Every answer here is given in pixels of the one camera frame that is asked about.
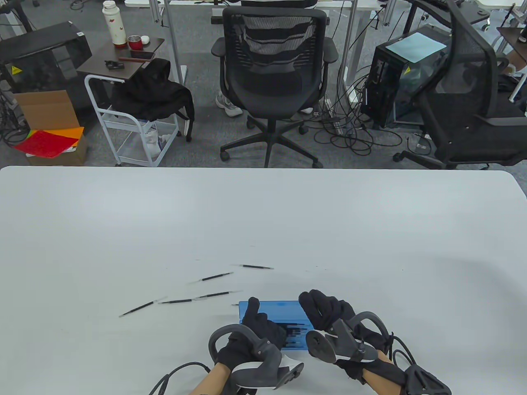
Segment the person's left hand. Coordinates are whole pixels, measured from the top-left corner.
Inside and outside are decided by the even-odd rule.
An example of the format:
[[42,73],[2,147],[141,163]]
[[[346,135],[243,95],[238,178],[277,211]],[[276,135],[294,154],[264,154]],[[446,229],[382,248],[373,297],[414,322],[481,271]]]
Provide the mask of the person's left hand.
[[[277,323],[268,319],[267,314],[259,313],[260,301],[251,297],[248,300],[247,310],[242,320],[242,325],[251,329],[260,339],[267,339],[279,350],[286,343],[286,331]],[[226,346],[221,348],[215,363],[226,366],[230,371],[235,367],[257,361],[253,355],[252,343],[240,333],[232,333]]]

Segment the person's right hand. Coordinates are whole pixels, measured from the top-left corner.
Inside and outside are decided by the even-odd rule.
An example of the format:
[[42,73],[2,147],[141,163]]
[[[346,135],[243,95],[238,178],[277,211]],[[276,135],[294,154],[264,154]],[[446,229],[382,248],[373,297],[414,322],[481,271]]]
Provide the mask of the person's right hand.
[[[316,330],[329,332],[333,323],[338,319],[348,321],[355,316],[354,310],[348,302],[338,300],[334,296],[324,295],[316,289],[302,292],[298,301]],[[353,333],[357,335],[359,340],[364,340],[373,346],[383,357],[386,356],[388,351],[387,337],[367,329],[363,324],[354,327]],[[335,364],[343,369],[350,378],[367,382],[371,387],[374,385],[394,386],[395,384],[402,386],[406,380],[403,371],[394,367],[390,361],[381,361],[380,358],[368,363],[338,359]]]

